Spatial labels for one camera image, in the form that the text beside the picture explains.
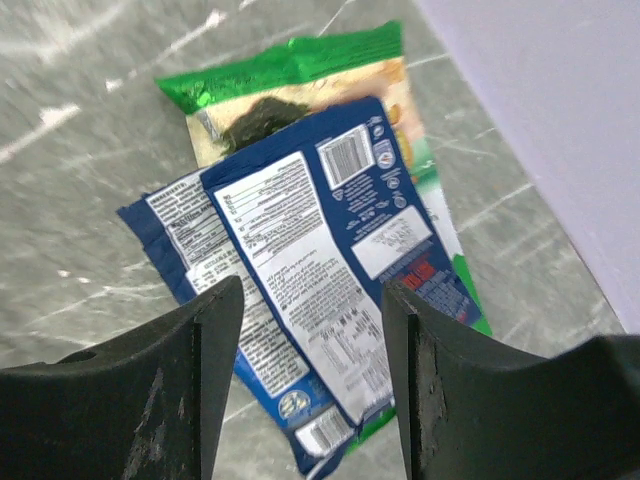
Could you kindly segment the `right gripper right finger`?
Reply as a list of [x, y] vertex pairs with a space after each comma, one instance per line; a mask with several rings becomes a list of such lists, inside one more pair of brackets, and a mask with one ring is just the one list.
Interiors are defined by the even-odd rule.
[[635, 479], [639, 339], [553, 358], [446, 316], [399, 281], [382, 320], [410, 479]]

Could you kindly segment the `green Chuba chips bag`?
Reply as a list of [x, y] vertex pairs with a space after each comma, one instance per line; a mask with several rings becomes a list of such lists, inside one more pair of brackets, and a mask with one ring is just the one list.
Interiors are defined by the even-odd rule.
[[306, 115], [342, 101], [377, 96], [452, 266], [463, 285], [473, 288], [410, 92], [398, 23], [297, 38], [248, 60], [161, 78], [157, 84], [185, 114], [202, 168]]

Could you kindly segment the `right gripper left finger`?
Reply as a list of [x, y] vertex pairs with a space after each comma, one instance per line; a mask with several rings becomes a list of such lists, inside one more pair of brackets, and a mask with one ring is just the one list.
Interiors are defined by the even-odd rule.
[[5, 479], [208, 479], [244, 311], [230, 276], [56, 363], [1, 372]]

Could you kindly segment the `blue Kettle chips bag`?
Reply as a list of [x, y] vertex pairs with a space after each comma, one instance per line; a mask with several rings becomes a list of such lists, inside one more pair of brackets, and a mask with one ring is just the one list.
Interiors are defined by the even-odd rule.
[[274, 318], [354, 426], [392, 398], [385, 282], [465, 324], [481, 316], [375, 97], [306, 116], [201, 181]]

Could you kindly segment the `dark blue snack bag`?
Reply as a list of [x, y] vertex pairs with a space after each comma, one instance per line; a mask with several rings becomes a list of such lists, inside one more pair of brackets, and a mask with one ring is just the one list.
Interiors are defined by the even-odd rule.
[[307, 479], [339, 465], [354, 430], [333, 397], [273, 318], [227, 235], [199, 172], [117, 211], [174, 298], [185, 304], [228, 276], [244, 291], [234, 372], [287, 437]]

